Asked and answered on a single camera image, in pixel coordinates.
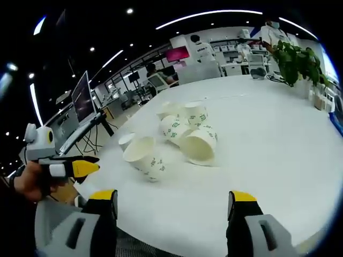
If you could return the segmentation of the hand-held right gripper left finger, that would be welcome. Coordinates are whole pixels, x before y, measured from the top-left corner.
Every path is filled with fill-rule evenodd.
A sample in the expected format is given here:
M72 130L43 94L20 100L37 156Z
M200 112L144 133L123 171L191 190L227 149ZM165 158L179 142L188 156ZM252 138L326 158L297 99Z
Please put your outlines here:
M93 193L80 207L44 199L35 213L36 256L115 256L117 190Z

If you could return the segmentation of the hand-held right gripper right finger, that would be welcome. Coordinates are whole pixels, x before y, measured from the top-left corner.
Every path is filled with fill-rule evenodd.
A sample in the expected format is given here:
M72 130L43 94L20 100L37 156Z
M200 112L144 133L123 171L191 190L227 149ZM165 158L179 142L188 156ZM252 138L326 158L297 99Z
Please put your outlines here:
M298 256L287 229L249 193L229 192L227 221L228 256Z

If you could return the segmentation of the person's left hand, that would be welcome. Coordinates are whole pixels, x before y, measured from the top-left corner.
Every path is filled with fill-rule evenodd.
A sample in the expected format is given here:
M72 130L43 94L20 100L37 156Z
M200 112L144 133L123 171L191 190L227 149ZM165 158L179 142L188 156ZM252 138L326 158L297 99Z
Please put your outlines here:
M20 175L13 175L10 178L10 189L14 201L26 199L31 202L38 202L43 199L43 187L48 187L49 193L56 192L59 187L66 184L66 180L45 183L42 185L43 168L36 162L29 161Z

